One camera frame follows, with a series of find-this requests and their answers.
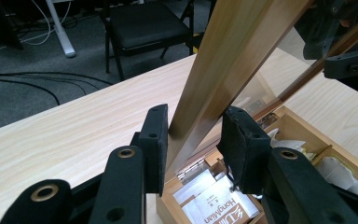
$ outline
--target wooden box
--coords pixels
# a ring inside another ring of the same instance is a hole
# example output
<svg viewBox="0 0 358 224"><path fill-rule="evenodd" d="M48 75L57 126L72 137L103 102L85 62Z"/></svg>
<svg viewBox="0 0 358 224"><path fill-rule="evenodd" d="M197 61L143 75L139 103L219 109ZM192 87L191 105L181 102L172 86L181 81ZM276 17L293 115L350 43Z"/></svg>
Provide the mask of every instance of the wooden box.
<svg viewBox="0 0 358 224"><path fill-rule="evenodd" d="M318 164L318 162L320 162L324 157L334 156L347 168L349 168L352 171L354 178L358 180L358 159L352 156L352 154L350 154L347 150L333 142L327 136L310 126L305 120L297 116L287 107L282 106L278 108L273 113L268 114L267 119L262 118L259 122L260 125L265 128L264 130L266 133L275 128L279 128L279 132L276 136L278 140L285 139L305 141L306 143L304 148L307 149L307 152L316 154L312 160L312 164ZM215 146L218 142L218 140L216 141L216 139L218 139L218 136L216 137L216 133L214 133L214 138L211 135L207 136L210 141L209 144L203 144L205 149L208 149L206 146L210 146L211 144L212 146ZM212 150L208 150L204 156L200 157L199 155L196 159L192 158L191 160L193 162L188 164L184 169L194 169L194 167L202 161L205 161L213 167L213 165L221 159L223 159L222 155L220 155L217 149L214 148ZM175 178L166 183L163 196L161 198L157 197L157 212L163 223L190 223L180 205L173 198L173 194L182 186L183 185L179 178ZM259 208L260 215L255 217L250 223L266 223L267 221L264 216L262 206L260 206L260 203L255 198L253 198L253 200Z"/></svg>

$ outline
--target wooden board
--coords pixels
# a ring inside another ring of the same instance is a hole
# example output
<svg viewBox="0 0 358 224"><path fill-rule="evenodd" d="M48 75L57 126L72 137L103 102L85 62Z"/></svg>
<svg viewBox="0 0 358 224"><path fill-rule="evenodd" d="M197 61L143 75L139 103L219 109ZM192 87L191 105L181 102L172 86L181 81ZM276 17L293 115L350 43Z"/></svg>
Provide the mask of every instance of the wooden board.
<svg viewBox="0 0 358 224"><path fill-rule="evenodd" d="M167 180L309 4L308 0L217 1L169 129Z"/></svg>

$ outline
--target electrical cord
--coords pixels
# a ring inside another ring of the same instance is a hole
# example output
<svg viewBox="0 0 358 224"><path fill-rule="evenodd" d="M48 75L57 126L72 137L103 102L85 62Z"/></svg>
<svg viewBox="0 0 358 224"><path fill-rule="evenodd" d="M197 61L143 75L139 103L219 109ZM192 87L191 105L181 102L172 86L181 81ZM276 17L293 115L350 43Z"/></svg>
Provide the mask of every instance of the electrical cord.
<svg viewBox="0 0 358 224"><path fill-rule="evenodd" d="M99 82L102 82L106 85L114 85L112 82L108 82L102 79L99 79L97 77L89 77L89 76L85 76L85 75L81 75L81 74L76 74L76 73L64 73L64 72L19 72L19 73L0 73L0 76L18 76L18 75L31 75L31 74L40 74L40 75L63 75L63 76L74 76L74 77L84 77L84 78L89 78L89 79L93 79Z"/></svg>
<svg viewBox="0 0 358 224"><path fill-rule="evenodd" d="M76 17L70 17L70 20L67 20L66 22L62 23L62 27L65 29L74 28L78 25L78 20Z"/></svg>
<svg viewBox="0 0 358 224"><path fill-rule="evenodd" d="M41 44L45 43L45 42L48 40L48 38L50 37L50 34L54 31L54 29L51 30L51 26L50 26L50 22L48 21L48 17L47 17L46 14L43 12L43 10L39 7L39 5L38 5L34 0L32 0L32 2L33 2L34 5L37 7L37 9L39 9L40 13L42 13L42 16L45 18L46 24L48 25L48 32L47 32L46 34L39 35L39 36L33 37L33 38L31 38L31 39L23 40L23 43L26 43L26 44L29 44L29 45L41 45ZM27 41L29 41L29 40L33 40L33 39L37 39L37 38L39 38L39 37L42 37L42 36L44 36L44 35L46 35L46 38L45 38L44 40L42 40L41 42L39 42L39 43L30 43L30 42L27 42Z"/></svg>
<svg viewBox="0 0 358 224"><path fill-rule="evenodd" d="M54 98L56 104L57 104L57 105L60 105L60 101L58 100L57 96L56 96L52 91L49 91L49 90L47 90L47 89L45 89L45 88L43 88L43 87L37 86L37 85L32 84L32 83L28 83L28 82L12 81L12 80L4 80L4 79L0 79L0 82L16 83L16 84L21 84L21 85L25 85L25 86L30 86L30 87L37 88L37 89L39 89L39 90L42 90L42 91L44 91L44 92L50 94L50 95Z"/></svg>
<svg viewBox="0 0 358 224"><path fill-rule="evenodd" d="M22 27L18 27L14 32L17 34L18 39L22 39L26 35L32 32L42 32L48 29L47 25L39 25L32 23L24 24Z"/></svg>
<svg viewBox="0 0 358 224"><path fill-rule="evenodd" d="M65 81L82 82L82 83L85 83L85 84L90 85L91 87L95 88L97 91L100 90L100 88L96 87L96 86L93 85L92 83L90 83L90 82L88 82L88 81L80 80L80 79L62 78L62 77L41 77L41 76L33 76L33 75L16 75L15 77L21 77L21 76L33 77L33 78L49 78L49 79L55 79L55 80L65 80Z"/></svg>
<svg viewBox="0 0 358 224"><path fill-rule="evenodd" d="M29 78L29 79L41 79L41 80L46 80L46 81L55 81L55 82L62 82L62 83L69 83L72 85L77 86L79 89L81 89L83 91L84 95L86 94L86 91L84 90L83 87L81 87L80 85L76 84L75 82L71 82L71 81L66 81L66 80L58 80L57 78L49 78L49 77L28 77L28 76L16 76L16 77L21 77L21 78Z"/></svg>

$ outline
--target black chair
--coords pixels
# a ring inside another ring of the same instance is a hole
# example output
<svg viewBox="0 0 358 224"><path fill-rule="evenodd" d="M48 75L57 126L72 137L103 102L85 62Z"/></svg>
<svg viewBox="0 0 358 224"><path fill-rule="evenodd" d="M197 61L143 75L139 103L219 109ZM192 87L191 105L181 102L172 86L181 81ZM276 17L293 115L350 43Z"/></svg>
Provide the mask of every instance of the black chair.
<svg viewBox="0 0 358 224"><path fill-rule="evenodd" d="M120 56L131 56L155 49L186 43L189 54L193 53L193 5L188 4L181 18L178 18L164 4L150 2L111 7L104 0L102 20L105 27L105 62L109 73L109 51L111 41L120 80L124 80ZM189 27L183 21L189 17Z"/></svg>

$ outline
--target chair leg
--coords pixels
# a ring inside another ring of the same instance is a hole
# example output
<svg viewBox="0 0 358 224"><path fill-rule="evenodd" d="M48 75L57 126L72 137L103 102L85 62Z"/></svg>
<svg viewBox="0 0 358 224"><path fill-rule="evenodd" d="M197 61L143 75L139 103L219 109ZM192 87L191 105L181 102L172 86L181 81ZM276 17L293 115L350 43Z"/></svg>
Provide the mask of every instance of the chair leg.
<svg viewBox="0 0 358 224"><path fill-rule="evenodd" d="M109 71L109 50L110 50L110 44L109 44L109 35L105 34L105 63L106 63L106 73L110 73Z"/></svg>
<svg viewBox="0 0 358 224"><path fill-rule="evenodd" d="M118 50L115 46L113 46L113 51L115 53L116 66L118 70L118 76L120 77L120 81L124 81L123 68L121 67L121 60Z"/></svg>

